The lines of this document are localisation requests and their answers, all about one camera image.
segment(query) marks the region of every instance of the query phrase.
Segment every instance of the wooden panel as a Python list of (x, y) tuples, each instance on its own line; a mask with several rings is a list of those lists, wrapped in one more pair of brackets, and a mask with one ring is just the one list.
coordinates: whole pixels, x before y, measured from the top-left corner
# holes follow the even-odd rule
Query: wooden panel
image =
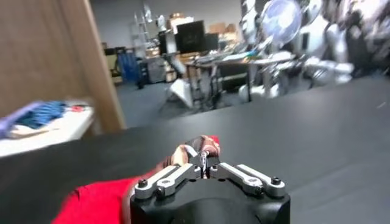
[(0, 1), (0, 117), (34, 100), (91, 97), (104, 132), (124, 128), (88, 1)]
[(0, 1), (0, 117), (37, 99), (87, 95), (51, 0)]
[(118, 97), (88, 0), (58, 0), (83, 68), (87, 88), (94, 98), (105, 131), (125, 127)]

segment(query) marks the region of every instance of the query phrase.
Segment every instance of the black table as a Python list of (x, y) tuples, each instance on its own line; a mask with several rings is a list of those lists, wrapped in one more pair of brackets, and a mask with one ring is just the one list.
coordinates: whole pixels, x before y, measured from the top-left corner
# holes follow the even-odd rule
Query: black table
[(287, 183), (291, 223), (390, 223), (389, 99), (360, 80), (0, 159), (0, 221), (47, 223), (76, 186), (139, 175), (206, 134), (222, 160)]

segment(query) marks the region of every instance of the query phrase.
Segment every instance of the computer monitor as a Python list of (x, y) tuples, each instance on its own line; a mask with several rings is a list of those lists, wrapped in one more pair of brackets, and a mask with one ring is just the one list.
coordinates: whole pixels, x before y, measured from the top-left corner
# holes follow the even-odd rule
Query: computer monitor
[(218, 33), (207, 33), (205, 35), (204, 51), (219, 50), (219, 35)]
[(205, 26), (203, 21), (177, 26), (177, 47), (181, 54), (202, 52), (205, 46)]

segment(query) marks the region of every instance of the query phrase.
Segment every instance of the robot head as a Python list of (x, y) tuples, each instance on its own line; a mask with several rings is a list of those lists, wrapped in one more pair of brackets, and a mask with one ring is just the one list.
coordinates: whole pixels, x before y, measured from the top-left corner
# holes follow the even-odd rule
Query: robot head
[(322, 0), (297, 0), (303, 13), (302, 25), (312, 23), (322, 10)]

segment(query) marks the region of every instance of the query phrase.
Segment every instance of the red object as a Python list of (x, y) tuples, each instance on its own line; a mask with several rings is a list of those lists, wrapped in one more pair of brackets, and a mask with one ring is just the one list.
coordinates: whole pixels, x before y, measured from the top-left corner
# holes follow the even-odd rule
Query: red object
[[(210, 136), (219, 144), (218, 137)], [(63, 208), (53, 221), (54, 224), (121, 224), (122, 199), (138, 180), (148, 179), (155, 170), (142, 177), (132, 177), (117, 181), (97, 182), (77, 188), (63, 204)]]
[(72, 106), (71, 110), (72, 110), (72, 112), (83, 112), (84, 111), (84, 107), (82, 107), (82, 106)]

